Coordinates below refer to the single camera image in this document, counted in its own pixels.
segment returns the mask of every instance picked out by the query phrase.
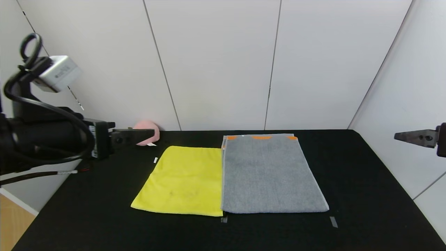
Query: orange stripe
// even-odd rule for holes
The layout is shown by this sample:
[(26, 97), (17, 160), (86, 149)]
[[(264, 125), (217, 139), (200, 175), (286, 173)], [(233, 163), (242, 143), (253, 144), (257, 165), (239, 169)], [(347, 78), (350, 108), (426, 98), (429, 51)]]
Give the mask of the orange stripe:
[(261, 137), (261, 136), (251, 136), (252, 138), (254, 138), (254, 139), (270, 139), (272, 136), (264, 136), (264, 137)]

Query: pink plush toy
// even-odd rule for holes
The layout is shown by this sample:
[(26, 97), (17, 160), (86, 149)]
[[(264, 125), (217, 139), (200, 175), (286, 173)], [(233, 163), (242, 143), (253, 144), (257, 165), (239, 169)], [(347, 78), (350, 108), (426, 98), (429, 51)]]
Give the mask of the pink plush toy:
[(155, 123), (153, 123), (150, 120), (140, 121), (140, 122), (136, 123), (136, 125), (133, 128), (134, 129), (155, 129), (155, 135), (153, 135), (151, 138), (148, 138), (142, 142), (139, 142), (137, 144), (139, 146), (146, 146), (147, 144), (156, 142), (160, 139), (160, 130), (159, 130), (158, 126), (155, 125)]

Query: folded gray towel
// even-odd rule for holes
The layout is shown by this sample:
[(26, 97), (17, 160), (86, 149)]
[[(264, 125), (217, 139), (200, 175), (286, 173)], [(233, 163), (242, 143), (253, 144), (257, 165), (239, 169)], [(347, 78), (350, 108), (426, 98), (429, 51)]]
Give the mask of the folded gray towel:
[(292, 134), (225, 136), (222, 210), (325, 212), (328, 204)]

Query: black table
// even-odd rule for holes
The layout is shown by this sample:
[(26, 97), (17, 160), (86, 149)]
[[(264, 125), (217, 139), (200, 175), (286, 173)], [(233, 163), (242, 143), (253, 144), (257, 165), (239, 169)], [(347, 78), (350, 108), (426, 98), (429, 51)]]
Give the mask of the black table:
[[(221, 147), (232, 134), (294, 133), (329, 206), (325, 213), (151, 213), (131, 202), (171, 145)], [(162, 132), (71, 175), (23, 234), (21, 250), (446, 250), (372, 149), (352, 130)], [(339, 228), (332, 226), (335, 217)]]

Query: yellow microfiber cloth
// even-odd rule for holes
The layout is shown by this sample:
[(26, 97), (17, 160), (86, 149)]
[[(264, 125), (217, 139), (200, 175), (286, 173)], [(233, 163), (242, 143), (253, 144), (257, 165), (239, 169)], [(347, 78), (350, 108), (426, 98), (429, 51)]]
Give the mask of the yellow microfiber cloth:
[(167, 148), (131, 207), (156, 213), (223, 216), (219, 148)]

